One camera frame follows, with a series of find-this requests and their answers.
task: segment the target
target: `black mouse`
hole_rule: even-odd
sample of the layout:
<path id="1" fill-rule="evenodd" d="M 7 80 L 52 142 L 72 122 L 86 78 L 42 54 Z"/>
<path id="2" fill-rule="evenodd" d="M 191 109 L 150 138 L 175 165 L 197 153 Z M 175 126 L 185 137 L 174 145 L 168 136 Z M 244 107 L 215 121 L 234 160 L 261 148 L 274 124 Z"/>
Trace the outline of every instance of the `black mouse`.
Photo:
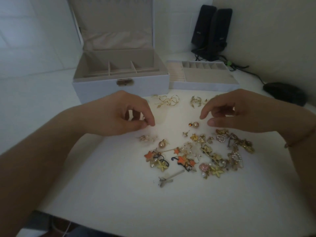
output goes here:
<path id="1" fill-rule="evenodd" d="M 272 95 L 275 99 L 299 106 L 304 106 L 307 102 L 307 96 L 304 91 L 290 84 L 271 82 L 265 84 L 263 90 Z"/>

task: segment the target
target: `speaker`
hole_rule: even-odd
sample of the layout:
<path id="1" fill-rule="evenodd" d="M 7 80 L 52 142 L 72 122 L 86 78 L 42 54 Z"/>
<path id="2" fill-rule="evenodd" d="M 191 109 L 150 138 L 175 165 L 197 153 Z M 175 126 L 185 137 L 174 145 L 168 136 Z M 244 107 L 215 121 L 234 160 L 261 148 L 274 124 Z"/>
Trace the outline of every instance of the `speaker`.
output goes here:
<path id="1" fill-rule="evenodd" d="M 218 9 L 211 20 L 207 51 L 217 53 L 227 46 L 226 39 L 233 10 L 231 8 Z"/>
<path id="2" fill-rule="evenodd" d="M 216 7 L 203 5 L 201 7 L 197 23 L 195 25 L 191 43 L 196 47 L 204 48 L 207 46 L 209 40 L 210 26 L 213 15 L 216 12 Z"/>

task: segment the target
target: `open jewelry box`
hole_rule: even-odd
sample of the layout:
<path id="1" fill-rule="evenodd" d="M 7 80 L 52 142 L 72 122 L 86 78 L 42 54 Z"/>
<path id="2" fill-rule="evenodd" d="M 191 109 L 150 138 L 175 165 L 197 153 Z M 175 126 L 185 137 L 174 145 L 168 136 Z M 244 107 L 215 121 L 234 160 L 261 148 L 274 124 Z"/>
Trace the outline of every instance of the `open jewelry box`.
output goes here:
<path id="1" fill-rule="evenodd" d="M 167 61 L 170 89 L 233 91 L 239 88 L 223 62 Z"/>
<path id="2" fill-rule="evenodd" d="M 153 0 L 68 1 L 83 42 L 73 78 L 81 103 L 119 90 L 168 93 L 168 70 L 154 50 Z"/>

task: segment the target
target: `pearl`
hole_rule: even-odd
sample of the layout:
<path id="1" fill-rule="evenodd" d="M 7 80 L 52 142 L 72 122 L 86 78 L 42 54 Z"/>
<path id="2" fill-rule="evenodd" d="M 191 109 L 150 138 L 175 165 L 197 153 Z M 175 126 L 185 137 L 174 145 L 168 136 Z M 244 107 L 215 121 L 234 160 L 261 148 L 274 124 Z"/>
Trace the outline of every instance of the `pearl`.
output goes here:
<path id="1" fill-rule="evenodd" d="M 165 143 L 164 141 L 160 141 L 160 142 L 159 142 L 159 147 L 160 147 L 161 149 L 163 149 L 164 147 L 166 147 L 166 143 Z"/>
<path id="2" fill-rule="evenodd" d="M 200 124 L 197 121 L 193 123 L 194 128 L 198 128 L 199 126 L 200 126 Z"/>

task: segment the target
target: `thin gold bracelet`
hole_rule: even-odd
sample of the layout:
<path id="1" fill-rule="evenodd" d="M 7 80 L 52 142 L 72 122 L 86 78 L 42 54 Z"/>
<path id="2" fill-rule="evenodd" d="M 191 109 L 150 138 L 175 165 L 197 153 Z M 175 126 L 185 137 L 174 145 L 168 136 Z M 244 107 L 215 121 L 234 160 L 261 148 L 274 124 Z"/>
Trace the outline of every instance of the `thin gold bracelet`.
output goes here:
<path id="1" fill-rule="evenodd" d="M 300 143 L 300 142 L 302 142 L 303 140 L 309 138 L 312 134 L 315 133 L 315 131 L 316 131 L 316 126 L 315 126 L 311 131 L 309 131 L 306 135 L 304 135 L 301 139 L 299 139 L 298 141 L 295 141 L 295 142 L 293 142 L 293 143 L 291 143 L 291 144 L 285 144 L 285 145 L 284 145 L 284 148 L 293 147 L 293 146 L 296 145 L 297 143 Z"/>

